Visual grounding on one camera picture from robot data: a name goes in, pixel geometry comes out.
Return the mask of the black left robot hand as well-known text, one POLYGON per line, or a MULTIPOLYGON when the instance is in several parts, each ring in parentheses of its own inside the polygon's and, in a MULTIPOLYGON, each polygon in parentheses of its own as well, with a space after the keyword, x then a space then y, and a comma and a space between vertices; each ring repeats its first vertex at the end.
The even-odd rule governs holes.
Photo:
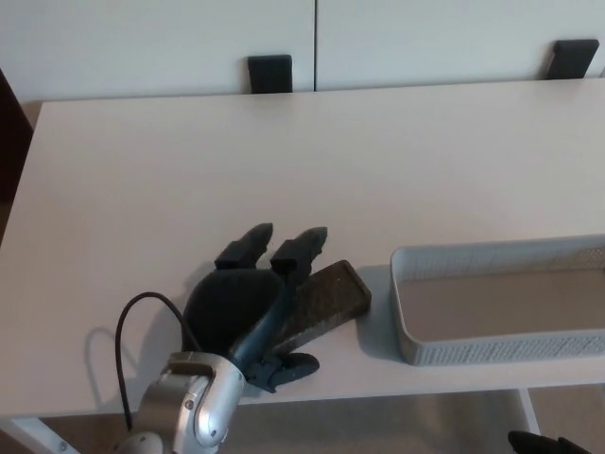
POLYGON ((272 235, 272 223, 260 223, 218 255, 214 270, 187 300, 183 318, 191 333, 182 338, 183 350, 221 356, 249 384, 269 393, 320 367, 308 354, 274 352, 273 343, 294 315, 296 291, 309 278, 327 229, 310 228, 286 240, 269 268, 260 269, 257 262, 272 235))

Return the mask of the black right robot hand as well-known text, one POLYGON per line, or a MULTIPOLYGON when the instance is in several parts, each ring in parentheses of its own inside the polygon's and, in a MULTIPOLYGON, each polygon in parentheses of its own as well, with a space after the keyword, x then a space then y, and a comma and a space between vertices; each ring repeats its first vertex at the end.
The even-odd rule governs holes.
POLYGON ((566 438, 552 439, 521 430, 510 431, 508 441, 517 454, 590 454, 566 438))

